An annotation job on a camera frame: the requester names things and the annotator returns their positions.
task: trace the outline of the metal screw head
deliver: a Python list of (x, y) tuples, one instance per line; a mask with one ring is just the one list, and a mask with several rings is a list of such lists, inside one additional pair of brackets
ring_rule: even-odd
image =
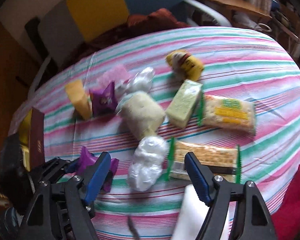
[(220, 176), (220, 175), (214, 176), (214, 179), (215, 179), (216, 181), (223, 181), (223, 177)]
[(247, 185), (248, 185), (248, 187), (254, 187), (256, 184), (253, 181), (248, 180)]
[(48, 182), (47, 182), (47, 181), (44, 181), (44, 180), (41, 181), (40, 183), (41, 183), (41, 185), (43, 185), (44, 187), (48, 185)]
[(80, 181), (81, 180), (81, 177), (79, 175), (74, 175), (73, 178), (74, 178), (75, 181)]

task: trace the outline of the wooden floor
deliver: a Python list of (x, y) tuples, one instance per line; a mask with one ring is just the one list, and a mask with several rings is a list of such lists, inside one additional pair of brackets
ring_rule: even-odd
[(16, 76), (30, 85), (38, 68), (0, 23), (0, 150), (13, 113), (27, 98), (28, 88), (18, 82)]

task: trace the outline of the purple snack package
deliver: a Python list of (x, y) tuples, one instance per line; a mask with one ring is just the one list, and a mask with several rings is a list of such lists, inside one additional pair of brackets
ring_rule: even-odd
[[(86, 167), (95, 164), (97, 159), (98, 159), (98, 157), (95, 157), (92, 153), (90, 153), (88, 151), (88, 149), (85, 146), (82, 146), (81, 155), (80, 155), (80, 158), (78, 161), (79, 167), (77, 170), (77, 174), (81, 175), (84, 172), (84, 170), (86, 169)], [(109, 193), (111, 190), (112, 179), (113, 179), (113, 176), (115, 175), (115, 173), (117, 172), (118, 163), (119, 163), (118, 159), (115, 159), (115, 158), (111, 159), (109, 172), (108, 172), (106, 179), (102, 185), (102, 189), (106, 193)]]
[(112, 113), (118, 105), (114, 93), (114, 82), (111, 82), (104, 90), (90, 90), (90, 98), (93, 117), (96, 117), (98, 114)]

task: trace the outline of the chair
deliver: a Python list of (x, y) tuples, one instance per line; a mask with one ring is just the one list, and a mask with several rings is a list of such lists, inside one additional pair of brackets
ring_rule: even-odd
[(131, 14), (148, 15), (160, 8), (170, 10), (177, 20), (191, 26), (198, 26), (191, 20), (191, 14), (197, 10), (210, 17), (215, 25), (231, 27), (224, 16), (195, 0), (63, 0), (38, 25), (39, 35), (49, 56), (29, 89), (28, 98), (34, 94), (49, 58), (53, 58), (60, 67), (81, 43), (89, 42), (125, 23)]

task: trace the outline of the round table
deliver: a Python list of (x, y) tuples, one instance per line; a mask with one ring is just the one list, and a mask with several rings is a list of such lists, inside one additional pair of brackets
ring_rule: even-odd
[(175, 49), (185, 49), (204, 62), (199, 82), (206, 93), (255, 102), (257, 134), (252, 138), (198, 127), (193, 116), (185, 129), (165, 120), (158, 130), (160, 136), (216, 146), (239, 144), (242, 182), (251, 179), (257, 183), (271, 213), (280, 206), (300, 163), (300, 70), (272, 38), (252, 30), (195, 27), (121, 42), (81, 60), (44, 84), (16, 111), (10, 126), (10, 134), (16, 132), (34, 106), (45, 113), (46, 160), (56, 156), (78, 158), (82, 145), (97, 155), (108, 151), (120, 160), (111, 192), (98, 195), (95, 201), (97, 213), (92, 222), (100, 239), (132, 239), (127, 214), (143, 239), (170, 239), (188, 182), (160, 177), (148, 191), (132, 192), (126, 178), (138, 142), (118, 116), (76, 119), (64, 85), (82, 79), (88, 90), (97, 88), (96, 78), (118, 64), (130, 72), (150, 66), (156, 72), (151, 96), (166, 109), (180, 86), (165, 62), (165, 56)]

